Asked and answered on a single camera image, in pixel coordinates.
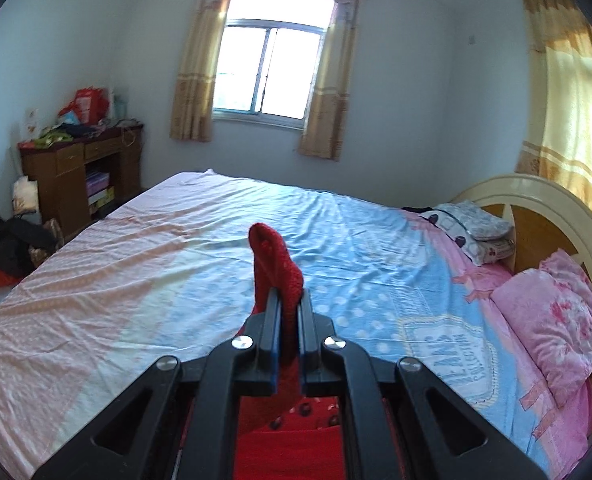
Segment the red knitted sweater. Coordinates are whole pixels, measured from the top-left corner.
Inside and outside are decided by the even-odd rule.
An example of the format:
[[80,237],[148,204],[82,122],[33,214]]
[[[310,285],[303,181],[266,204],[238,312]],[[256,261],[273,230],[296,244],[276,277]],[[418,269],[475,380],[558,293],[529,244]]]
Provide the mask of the red knitted sweater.
[[312,312],[278,232],[256,223],[248,242],[255,305],[207,358],[178,478],[401,478],[374,361]]

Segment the blue pink bed sheet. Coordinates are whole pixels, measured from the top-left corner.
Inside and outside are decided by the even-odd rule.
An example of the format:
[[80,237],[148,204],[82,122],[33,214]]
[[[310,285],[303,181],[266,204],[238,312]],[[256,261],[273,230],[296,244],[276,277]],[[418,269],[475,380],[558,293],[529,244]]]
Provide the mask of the blue pink bed sheet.
[[232,337],[254,304],[247,235],[278,231],[313,309],[372,356],[416,356],[553,479],[588,448],[592,391],[559,408],[475,266],[412,212],[206,171],[87,228],[0,303],[0,465],[27,479],[156,359]]

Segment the pink floral pillow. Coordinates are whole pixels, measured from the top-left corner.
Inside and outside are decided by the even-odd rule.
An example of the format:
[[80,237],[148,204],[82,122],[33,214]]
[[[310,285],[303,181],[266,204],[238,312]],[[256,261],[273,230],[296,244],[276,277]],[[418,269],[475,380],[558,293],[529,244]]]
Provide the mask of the pink floral pillow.
[[564,250],[515,274],[491,300],[564,406],[592,374],[592,284]]

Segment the grey white patterned pillow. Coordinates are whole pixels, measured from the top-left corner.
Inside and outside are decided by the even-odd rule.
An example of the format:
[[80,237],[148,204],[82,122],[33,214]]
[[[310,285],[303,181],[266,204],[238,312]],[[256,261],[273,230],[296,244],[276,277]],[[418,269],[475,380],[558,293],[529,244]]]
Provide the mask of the grey white patterned pillow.
[[470,200],[444,203],[420,216],[444,232],[475,266],[514,255],[512,223],[490,214]]

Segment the black bag on floor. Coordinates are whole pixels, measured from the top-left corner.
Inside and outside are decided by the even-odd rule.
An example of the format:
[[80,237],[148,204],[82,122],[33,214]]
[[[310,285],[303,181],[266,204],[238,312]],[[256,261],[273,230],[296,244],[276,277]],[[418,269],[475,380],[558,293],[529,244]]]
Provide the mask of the black bag on floor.
[[50,256],[57,248],[57,236],[45,226],[19,217],[0,217],[0,270],[12,278],[26,278],[38,266],[31,249]]

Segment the cream wooden headboard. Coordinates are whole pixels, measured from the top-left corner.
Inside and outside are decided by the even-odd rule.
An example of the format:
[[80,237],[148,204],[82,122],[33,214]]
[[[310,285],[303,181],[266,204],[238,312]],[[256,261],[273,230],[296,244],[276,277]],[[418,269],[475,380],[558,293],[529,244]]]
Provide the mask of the cream wooden headboard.
[[535,268],[563,249],[592,281],[592,211],[566,188],[527,174],[502,174],[453,199],[462,200],[512,223],[515,252],[506,260],[512,272]]

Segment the brown wooden desk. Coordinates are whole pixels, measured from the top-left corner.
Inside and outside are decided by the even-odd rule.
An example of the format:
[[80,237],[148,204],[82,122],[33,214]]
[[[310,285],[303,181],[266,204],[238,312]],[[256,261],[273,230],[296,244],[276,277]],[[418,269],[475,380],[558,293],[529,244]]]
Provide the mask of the brown wooden desk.
[[98,216],[90,211],[87,190],[87,178],[94,172],[108,175],[113,207],[140,194],[143,129],[137,122],[48,148],[19,143],[23,173],[38,183],[42,218],[56,220],[68,240],[90,226]]

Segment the white paper bag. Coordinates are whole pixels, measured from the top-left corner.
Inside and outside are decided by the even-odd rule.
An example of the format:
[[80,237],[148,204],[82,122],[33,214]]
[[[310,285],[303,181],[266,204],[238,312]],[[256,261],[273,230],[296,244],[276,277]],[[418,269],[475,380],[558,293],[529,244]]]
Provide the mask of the white paper bag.
[[13,184],[12,209],[14,216],[38,214],[38,183],[27,176],[20,177]]

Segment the left beige curtain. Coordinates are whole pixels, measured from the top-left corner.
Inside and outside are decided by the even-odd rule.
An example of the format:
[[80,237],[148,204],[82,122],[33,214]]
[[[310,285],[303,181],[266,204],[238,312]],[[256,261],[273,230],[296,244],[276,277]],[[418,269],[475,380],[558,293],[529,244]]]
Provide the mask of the left beige curtain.
[[218,58],[231,0],[196,0],[174,89],[170,138],[211,140]]

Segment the beige curtain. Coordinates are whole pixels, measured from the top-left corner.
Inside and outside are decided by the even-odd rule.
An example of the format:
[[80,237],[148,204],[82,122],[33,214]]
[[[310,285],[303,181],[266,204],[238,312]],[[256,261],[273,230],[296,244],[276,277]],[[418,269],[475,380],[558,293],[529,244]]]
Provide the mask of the beige curtain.
[[299,141],[302,155],[337,162],[342,154],[361,5],[362,0],[334,0]]
[[196,0],[174,89],[170,138],[211,140],[218,58],[231,0]]

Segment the right beige curtain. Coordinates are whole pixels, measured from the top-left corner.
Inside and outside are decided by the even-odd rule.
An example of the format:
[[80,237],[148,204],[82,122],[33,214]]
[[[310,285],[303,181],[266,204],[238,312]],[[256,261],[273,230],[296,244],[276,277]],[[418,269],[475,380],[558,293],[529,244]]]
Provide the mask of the right beige curtain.
[[302,155],[337,162],[342,154],[361,5],[362,0],[334,0],[299,141]]

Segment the red gift bag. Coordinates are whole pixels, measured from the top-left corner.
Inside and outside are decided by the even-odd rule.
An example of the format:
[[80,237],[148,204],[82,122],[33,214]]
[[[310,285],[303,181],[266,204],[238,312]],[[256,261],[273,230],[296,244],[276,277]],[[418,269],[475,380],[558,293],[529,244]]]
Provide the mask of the red gift bag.
[[76,91],[74,98],[57,113],[59,124],[93,126],[107,116],[110,102],[103,88]]

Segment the yellow side curtain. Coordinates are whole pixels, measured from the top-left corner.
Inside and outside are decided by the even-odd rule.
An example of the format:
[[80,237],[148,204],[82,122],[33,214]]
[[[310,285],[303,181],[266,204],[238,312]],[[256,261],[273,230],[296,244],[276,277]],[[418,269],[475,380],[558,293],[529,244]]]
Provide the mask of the yellow side curtain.
[[592,26],[573,0],[523,0],[530,113],[516,171],[592,211]]

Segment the far window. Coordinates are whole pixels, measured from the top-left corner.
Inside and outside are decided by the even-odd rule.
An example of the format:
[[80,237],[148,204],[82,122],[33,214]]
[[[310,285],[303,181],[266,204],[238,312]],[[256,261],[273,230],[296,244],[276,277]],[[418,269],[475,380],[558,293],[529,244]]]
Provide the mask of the far window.
[[300,128],[333,9],[334,0],[231,0],[214,111]]

